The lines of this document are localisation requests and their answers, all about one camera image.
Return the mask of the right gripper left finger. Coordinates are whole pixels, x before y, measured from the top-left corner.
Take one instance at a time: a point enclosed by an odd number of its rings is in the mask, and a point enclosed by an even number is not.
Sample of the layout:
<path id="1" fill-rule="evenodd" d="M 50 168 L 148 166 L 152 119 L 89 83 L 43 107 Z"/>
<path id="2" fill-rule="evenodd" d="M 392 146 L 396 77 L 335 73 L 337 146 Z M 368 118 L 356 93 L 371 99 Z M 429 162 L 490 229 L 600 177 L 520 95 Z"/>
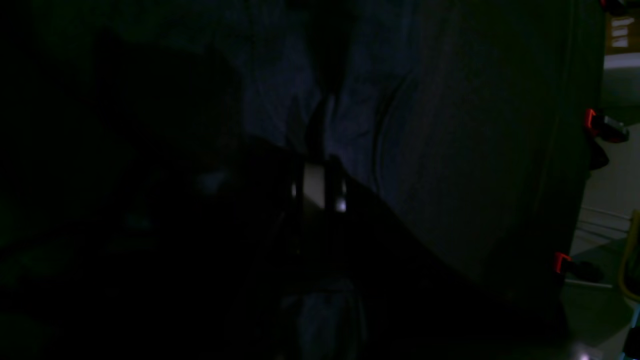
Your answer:
<path id="1" fill-rule="evenodd" d="M 325 167 L 304 154 L 250 145 L 221 171 L 230 221 L 220 265 L 238 277 L 315 280 L 327 273 Z"/>

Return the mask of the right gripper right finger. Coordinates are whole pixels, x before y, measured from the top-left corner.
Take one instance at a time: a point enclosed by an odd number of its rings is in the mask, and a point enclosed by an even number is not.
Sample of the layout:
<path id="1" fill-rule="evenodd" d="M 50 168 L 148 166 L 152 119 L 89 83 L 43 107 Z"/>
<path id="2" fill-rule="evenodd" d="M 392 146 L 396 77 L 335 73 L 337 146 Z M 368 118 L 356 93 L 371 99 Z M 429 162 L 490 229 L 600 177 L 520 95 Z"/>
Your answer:
<path id="1" fill-rule="evenodd" d="M 479 296 L 480 287 L 430 251 L 397 214 L 352 178 L 336 157 L 326 163 L 327 203 L 343 232 L 345 265 L 367 303 L 410 309 Z"/>

